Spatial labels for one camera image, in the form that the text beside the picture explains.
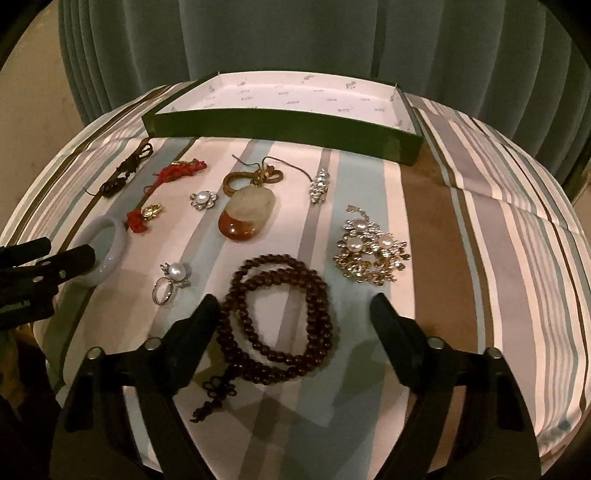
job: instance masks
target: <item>jade pendant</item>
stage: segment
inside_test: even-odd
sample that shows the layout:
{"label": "jade pendant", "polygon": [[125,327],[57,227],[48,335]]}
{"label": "jade pendant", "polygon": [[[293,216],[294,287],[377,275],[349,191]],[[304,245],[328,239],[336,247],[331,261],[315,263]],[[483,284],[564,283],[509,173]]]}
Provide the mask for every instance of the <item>jade pendant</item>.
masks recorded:
{"label": "jade pendant", "polygon": [[275,206],[275,195],[265,187],[247,185],[230,198],[217,222],[222,235],[236,242],[250,240],[264,228]]}

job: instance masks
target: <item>green curtain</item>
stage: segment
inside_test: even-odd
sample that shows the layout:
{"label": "green curtain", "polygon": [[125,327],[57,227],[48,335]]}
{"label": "green curtain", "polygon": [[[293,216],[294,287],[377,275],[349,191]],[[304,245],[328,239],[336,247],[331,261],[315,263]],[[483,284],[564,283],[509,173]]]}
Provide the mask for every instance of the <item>green curtain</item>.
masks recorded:
{"label": "green curtain", "polygon": [[591,74],[538,0],[60,0],[66,72],[90,122],[216,71],[398,82],[492,125],[564,181],[591,131]]}

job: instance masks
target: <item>bead necklace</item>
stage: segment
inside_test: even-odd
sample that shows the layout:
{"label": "bead necklace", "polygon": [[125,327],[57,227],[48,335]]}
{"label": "bead necklace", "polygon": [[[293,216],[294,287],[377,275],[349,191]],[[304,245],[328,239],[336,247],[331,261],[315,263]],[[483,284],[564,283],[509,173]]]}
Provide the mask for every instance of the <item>bead necklace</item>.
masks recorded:
{"label": "bead necklace", "polygon": [[[249,270],[264,264],[285,264],[288,268],[261,271],[249,279],[242,281]],[[246,294],[259,287],[270,287],[288,283],[301,287],[306,291],[308,343],[302,355],[292,355],[273,350],[261,342],[255,332],[252,319],[248,313]],[[222,348],[224,360],[229,364],[221,376],[214,376],[203,383],[207,396],[211,401],[193,412],[192,422],[204,420],[215,408],[222,406],[226,397],[236,395],[235,386],[230,383],[236,378],[246,381],[271,385],[286,380],[303,377],[316,369],[325,359],[332,347],[332,329],[329,316],[327,285],[316,270],[306,268],[304,262],[289,255],[262,255],[246,260],[242,267],[234,273],[230,291],[221,305],[222,316],[217,329],[217,342]],[[271,367],[251,358],[244,352],[232,333],[230,314],[237,312],[238,322],[252,347],[271,362],[283,363],[287,369]]]}

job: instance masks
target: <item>metal rivet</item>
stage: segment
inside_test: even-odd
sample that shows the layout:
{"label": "metal rivet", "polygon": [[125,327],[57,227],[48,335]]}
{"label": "metal rivet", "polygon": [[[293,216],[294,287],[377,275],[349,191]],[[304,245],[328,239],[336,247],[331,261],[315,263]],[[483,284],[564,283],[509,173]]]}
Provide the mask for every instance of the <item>metal rivet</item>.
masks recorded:
{"label": "metal rivet", "polygon": [[501,353],[501,351],[498,348],[495,347],[491,347],[488,349],[488,354],[495,358],[495,359],[499,359],[499,358],[503,358],[503,354]]}
{"label": "metal rivet", "polygon": [[427,339],[427,344],[435,350],[442,350],[445,346],[445,342],[439,337],[431,337]]}
{"label": "metal rivet", "polygon": [[160,345],[162,345],[162,340],[158,337],[148,338],[144,343],[146,350],[156,350]]}
{"label": "metal rivet", "polygon": [[100,357],[103,354],[103,349],[99,346],[94,346],[93,348],[91,348],[90,350],[88,350],[86,357],[89,360],[96,360],[98,357]]}

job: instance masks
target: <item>red tassel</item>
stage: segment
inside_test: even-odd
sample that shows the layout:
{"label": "red tassel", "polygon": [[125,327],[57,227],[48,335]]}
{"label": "red tassel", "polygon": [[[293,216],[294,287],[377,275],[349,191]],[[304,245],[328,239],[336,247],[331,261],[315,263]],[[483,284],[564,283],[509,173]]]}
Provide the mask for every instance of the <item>red tassel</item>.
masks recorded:
{"label": "red tassel", "polygon": [[139,208],[127,214],[127,225],[133,233],[144,233],[148,229],[144,225],[144,217]]}
{"label": "red tassel", "polygon": [[204,161],[199,161],[196,158],[190,163],[172,164],[168,167],[164,167],[159,174],[154,175],[156,181],[152,185],[146,187],[144,193],[146,195],[152,195],[163,183],[175,181],[182,177],[192,177],[196,172],[203,170],[206,167],[207,164]]}
{"label": "red tassel", "polygon": [[[160,173],[154,174],[156,181],[152,185],[144,188],[144,193],[147,196],[150,196],[163,183],[175,181],[182,177],[192,177],[198,171],[203,170],[204,168],[207,168],[207,164],[204,161],[197,160],[196,158],[194,158],[193,161],[189,163],[175,163],[169,165],[168,167],[164,167]],[[142,216],[142,212],[139,208],[127,214],[127,225],[133,233],[144,233],[148,230],[148,227],[144,225],[144,217]]]}

